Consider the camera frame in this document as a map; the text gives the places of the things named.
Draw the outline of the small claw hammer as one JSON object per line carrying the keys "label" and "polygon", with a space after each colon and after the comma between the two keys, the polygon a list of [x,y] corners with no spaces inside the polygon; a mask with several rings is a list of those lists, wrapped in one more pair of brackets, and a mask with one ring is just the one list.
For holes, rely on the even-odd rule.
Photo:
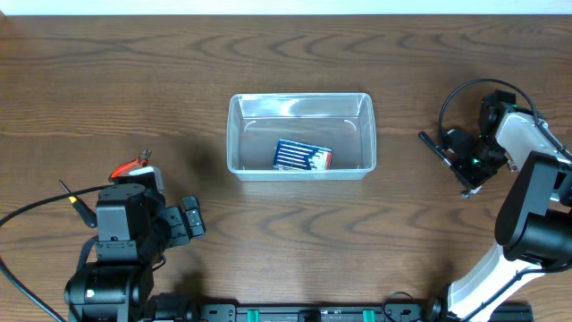
{"label": "small claw hammer", "polygon": [[460,197],[462,199],[468,200],[482,189],[482,186],[476,186],[474,188],[470,188],[468,186],[464,178],[453,168],[453,163],[447,158],[444,150],[437,145],[425,131],[420,131],[418,133],[418,137],[440,160],[446,164],[446,166],[455,174],[457,180],[465,187],[465,189],[460,193]]}

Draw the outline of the red handled cutting pliers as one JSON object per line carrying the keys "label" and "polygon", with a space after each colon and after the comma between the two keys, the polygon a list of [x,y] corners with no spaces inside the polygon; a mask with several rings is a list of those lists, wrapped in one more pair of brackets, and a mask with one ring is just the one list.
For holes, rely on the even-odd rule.
{"label": "red handled cutting pliers", "polygon": [[152,151],[149,149],[145,149],[138,157],[135,159],[119,165],[115,168],[111,174],[109,175],[108,181],[111,182],[114,178],[121,176],[124,173],[128,173],[132,170],[137,170],[142,167],[145,167],[148,163],[148,159],[151,157]]}

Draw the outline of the blue precision screwdriver set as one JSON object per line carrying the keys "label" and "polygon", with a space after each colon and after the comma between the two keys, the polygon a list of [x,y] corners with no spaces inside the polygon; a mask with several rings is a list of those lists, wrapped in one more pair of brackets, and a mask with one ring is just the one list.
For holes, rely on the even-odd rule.
{"label": "blue precision screwdriver set", "polygon": [[330,148],[279,139],[273,167],[278,170],[324,171],[330,168],[331,161]]}

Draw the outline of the clear plastic container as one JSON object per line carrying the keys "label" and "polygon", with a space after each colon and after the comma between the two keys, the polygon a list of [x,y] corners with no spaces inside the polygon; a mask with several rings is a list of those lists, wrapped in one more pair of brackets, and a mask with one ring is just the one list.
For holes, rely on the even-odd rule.
{"label": "clear plastic container", "polygon": [[[290,142],[331,151],[276,168]],[[361,180],[377,163],[374,106],[366,93],[236,94],[229,104],[227,166],[242,181]]]}

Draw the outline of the silver combination wrench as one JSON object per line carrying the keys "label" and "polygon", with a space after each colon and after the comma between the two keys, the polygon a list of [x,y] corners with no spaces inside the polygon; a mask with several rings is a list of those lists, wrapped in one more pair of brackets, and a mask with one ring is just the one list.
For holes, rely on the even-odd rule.
{"label": "silver combination wrench", "polygon": [[508,161],[508,168],[511,172],[516,172],[518,170],[516,163],[512,160]]}

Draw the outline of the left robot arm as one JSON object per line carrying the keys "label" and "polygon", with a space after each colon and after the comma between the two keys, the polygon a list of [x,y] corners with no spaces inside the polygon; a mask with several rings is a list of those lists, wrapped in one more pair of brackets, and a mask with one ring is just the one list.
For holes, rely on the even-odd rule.
{"label": "left robot arm", "polygon": [[97,260],[81,260],[65,287],[70,321],[141,321],[164,252],[206,232],[196,197],[167,207],[163,194],[140,183],[115,184],[98,194]]}

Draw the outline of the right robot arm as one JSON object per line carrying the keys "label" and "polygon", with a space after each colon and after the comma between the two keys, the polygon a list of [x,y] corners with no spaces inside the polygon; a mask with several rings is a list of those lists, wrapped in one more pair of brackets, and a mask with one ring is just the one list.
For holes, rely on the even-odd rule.
{"label": "right robot arm", "polygon": [[517,104],[521,93],[495,90],[483,98],[478,138],[461,129],[440,132],[437,151],[455,155],[450,170],[467,195],[504,165],[517,178],[496,217],[492,247],[433,301],[430,321],[489,321],[527,283],[571,268],[571,215],[550,207],[571,205],[571,154],[535,106]]}

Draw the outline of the black yellow screwdriver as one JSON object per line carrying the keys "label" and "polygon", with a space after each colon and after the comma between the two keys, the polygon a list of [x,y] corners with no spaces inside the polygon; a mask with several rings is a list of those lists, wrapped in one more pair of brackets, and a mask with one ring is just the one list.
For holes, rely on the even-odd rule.
{"label": "black yellow screwdriver", "polygon": [[89,228],[97,228],[97,215],[84,200],[75,195],[70,196],[69,200],[83,223]]}

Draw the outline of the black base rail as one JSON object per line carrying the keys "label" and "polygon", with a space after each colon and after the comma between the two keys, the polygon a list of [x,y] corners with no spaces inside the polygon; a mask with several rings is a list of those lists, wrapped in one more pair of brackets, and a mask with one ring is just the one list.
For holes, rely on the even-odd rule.
{"label": "black base rail", "polygon": [[380,305],[241,305],[237,302],[194,301],[175,293],[149,300],[141,321],[173,322],[417,322],[458,321],[440,312],[436,302],[427,308],[413,300],[387,299]]}

